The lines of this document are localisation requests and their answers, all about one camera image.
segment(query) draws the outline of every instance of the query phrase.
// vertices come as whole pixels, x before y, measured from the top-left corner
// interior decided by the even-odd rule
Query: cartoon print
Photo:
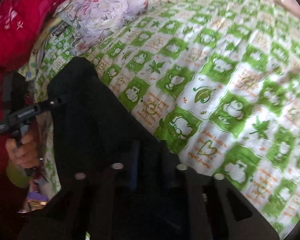
[[[233,134],[235,138],[243,131],[247,118],[251,115],[253,105],[243,97],[228,92],[219,103],[209,120],[222,130]]]
[[[151,21],[152,21],[151,17],[145,17],[136,25],[136,27],[144,28]]]
[[[146,54],[141,53],[137,57],[133,57],[132,59],[134,62],[137,62],[138,64],[143,64],[146,60]]]
[[[266,79],[263,82],[263,88],[259,94],[259,101],[267,106],[277,116],[281,114],[283,101],[285,99],[285,91],[275,82]]]
[[[175,34],[176,31],[182,26],[181,22],[178,21],[168,21],[160,30],[159,32],[166,33],[166,34]]]
[[[103,76],[100,77],[100,80],[103,84],[108,86],[112,79],[119,74],[121,68],[118,65],[111,65],[109,68],[106,69]]]
[[[237,100],[234,100],[229,104],[223,105],[223,111],[238,120],[241,120],[244,116],[242,109],[243,104],[241,102],[238,102]]]
[[[159,140],[165,140],[167,147],[175,154],[187,145],[189,138],[193,136],[202,123],[194,115],[179,106],[160,119],[159,126],[154,131],[154,136]]]
[[[222,37],[222,34],[215,32],[210,29],[204,28],[200,31],[198,36],[195,38],[195,42],[202,45],[208,46],[210,48],[215,48],[217,46],[218,40]]]
[[[266,91],[263,93],[263,96],[269,100],[271,104],[277,106],[280,104],[280,98],[275,94],[273,88],[266,88]]]
[[[164,62],[159,62],[159,63],[156,63],[155,60],[152,61],[152,63],[149,65],[149,69],[147,70],[151,70],[151,73],[155,72],[155,73],[158,73],[160,74],[160,68],[162,68]]]
[[[151,36],[151,32],[143,31],[131,42],[131,44],[141,47]]]
[[[134,73],[139,72],[146,62],[152,59],[152,54],[145,50],[140,50],[130,62],[126,65],[126,68]]]
[[[292,44],[292,46],[291,46],[292,52],[294,54],[296,54],[298,56],[298,58],[300,59],[300,45],[294,40],[291,41],[291,44]]]
[[[250,54],[250,57],[252,57],[256,61],[259,61],[259,60],[261,60],[261,53],[260,53],[260,51],[253,52]]]
[[[278,131],[274,135],[274,143],[267,153],[267,159],[272,162],[275,168],[284,170],[290,159],[290,154],[294,147],[295,138],[292,134],[279,127]]]
[[[193,128],[188,126],[187,120],[181,116],[176,116],[169,125],[175,130],[177,136],[175,139],[186,139],[186,137],[193,131]]]
[[[256,123],[252,124],[253,128],[256,129],[254,132],[250,132],[249,134],[258,133],[258,139],[269,139],[266,131],[268,130],[269,120],[260,122],[259,117],[256,118]]]
[[[246,173],[244,171],[247,167],[247,164],[238,160],[236,164],[228,163],[225,166],[225,172],[231,177],[231,179],[239,183],[243,183],[246,180]]]
[[[99,57],[96,57],[95,59],[93,59],[94,65],[98,65],[99,62],[100,62],[100,59],[101,59],[101,58],[99,58]]]
[[[286,142],[281,142],[279,145],[278,154],[274,158],[278,161],[281,161],[282,157],[289,152],[289,149],[290,145],[288,145]]]
[[[179,12],[179,10],[170,9],[170,10],[167,10],[165,12],[162,12],[159,16],[160,17],[170,18],[170,17],[174,16],[175,14],[177,14],[178,12]]]
[[[186,27],[183,29],[182,33],[183,33],[183,34],[187,34],[187,33],[190,33],[192,30],[193,30],[193,27],[192,27],[192,26],[186,26]]]
[[[177,59],[181,52],[185,49],[188,49],[188,43],[179,38],[172,38],[168,41],[167,45],[164,46],[160,53],[165,55],[166,57],[172,57],[173,59]]]
[[[111,46],[112,45],[112,38],[108,38],[105,41],[103,41],[100,45],[99,45],[99,49],[104,49],[107,46]]]
[[[189,21],[193,22],[193,23],[200,24],[200,25],[204,25],[208,21],[210,21],[211,18],[212,18],[212,15],[196,13]]]
[[[238,190],[242,190],[253,176],[260,160],[250,149],[235,143],[215,173],[224,174]]]
[[[239,25],[233,23],[232,26],[228,29],[227,34],[232,34],[236,38],[243,39],[248,41],[251,35],[251,30],[246,25]]]
[[[211,87],[203,86],[199,88],[193,88],[193,91],[199,90],[195,97],[194,97],[194,103],[200,101],[202,104],[207,103],[211,98],[211,93],[215,90]]]
[[[121,92],[118,99],[131,112],[139,100],[146,94],[150,85],[143,79],[134,77]]]
[[[274,56],[277,60],[288,63],[288,52],[278,43],[273,42],[270,50],[270,54]]]
[[[221,73],[232,69],[232,66],[227,62],[225,62],[224,60],[222,60],[221,58],[214,59],[213,63],[214,63],[213,69]]]
[[[242,34],[242,35],[248,35],[249,34],[249,30],[247,30],[246,28],[244,28],[243,26],[239,26],[237,28],[237,30]]]
[[[170,83],[166,84],[165,87],[168,90],[172,90],[174,88],[174,86],[181,84],[184,81],[184,77],[180,77],[180,76],[174,76],[172,77],[172,75],[169,76],[169,81]]]
[[[167,70],[166,74],[157,82],[157,87],[168,95],[171,95],[174,100],[184,90],[194,76],[194,72],[188,68],[174,65],[172,69]]]
[[[125,44],[123,44],[121,41],[118,41],[109,51],[108,56],[111,59],[116,59],[118,54],[125,48]]]
[[[132,88],[129,88],[126,90],[126,96],[129,100],[132,102],[135,102],[138,100],[138,93],[140,92],[140,89],[133,86]]]
[[[141,33],[138,37],[138,41],[143,41],[149,38],[149,35],[146,33]]]
[[[243,62],[248,62],[254,69],[266,72],[268,56],[254,46],[248,45],[245,54],[242,56]]]
[[[126,60],[132,53],[132,50],[128,50],[122,54],[122,60]]]
[[[221,82],[226,85],[230,80],[231,74],[235,71],[236,65],[237,62],[214,53],[203,65],[200,73],[207,75],[216,82]]]
[[[215,41],[215,38],[208,34],[200,34],[201,42],[210,43],[211,41]]]
[[[269,201],[263,207],[262,213],[277,218],[283,211],[288,200],[290,200],[295,188],[296,184],[292,180],[283,178],[280,185],[269,197]]]

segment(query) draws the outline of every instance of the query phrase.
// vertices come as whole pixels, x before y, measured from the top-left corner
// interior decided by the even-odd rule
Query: bed
[[[47,99],[47,85],[74,57],[77,33],[58,25],[45,40],[33,66],[36,101]],[[281,239],[289,235],[300,220],[298,18],[267,0],[167,1],[82,56],[182,163],[224,174]],[[50,114],[38,123],[56,194]]]

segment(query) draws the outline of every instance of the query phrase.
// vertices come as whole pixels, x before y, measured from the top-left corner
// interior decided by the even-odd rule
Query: bed sheet
[[[73,28],[51,36],[36,101],[71,60]],[[285,238],[300,219],[300,20],[265,0],[165,3],[84,55],[101,81],[198,173],[221,172]],[[53,124],[38,117],[60,189]]]

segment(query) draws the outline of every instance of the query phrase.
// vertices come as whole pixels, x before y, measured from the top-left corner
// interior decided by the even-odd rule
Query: finger
[[[33,131],[29,130],[28,132],[26,132],[23,137],[21,138],[21,143],[22,144],[27,144],[31,141],[34,140],[34,135],[33,135]]]
[[[20,157],[26,155],[28,152],[36,149],[37,143],[35,141],[31,141],[27,144],[21,145],[16,152],[16,157],[19,159]]]
[[[32,168],[32,167],[35,167],[35,166],[38,166],[38,165],[39,165],[39,159],[35,158],[35,159],[32,159],[32,160],[22,164],[21,166],[24,169],[29,169],[29,168]]]
[[[16,153],[18,151],[16,140],[12,138],[7,139],[5,147],[9,158],[13,161],[16,158]]]
[[[24,165],[25,163],[37,158],[38,154],[37,154],[37,150],[32,150],[30,152],[27,152],[26,155],[20,157],[17,159],[17,163],[20,164],[21,166]]]

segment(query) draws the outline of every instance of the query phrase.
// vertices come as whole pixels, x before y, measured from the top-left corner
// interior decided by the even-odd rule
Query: metal bolt
[[[225,176],[222,173],[216,173],[213,175],[216,180],[223,180]]]
[[[184,164],[178,164],[177,165],[177,170],[179,170],[179,171],[185,171],[187,169],[188,169],[188,167]]]
[[[83,179],[86,178],[86,174],[84,174],[84,173],[82,173],[82,172],[79,172],[79,173],[77,173],[74,177],[75,177],[75,179],[77,179],[77,180],[83,180]]]
[[[111,165],[111,168],[114,170],[122,170],[123,169],[123,164],[122,163],[114,163]]]

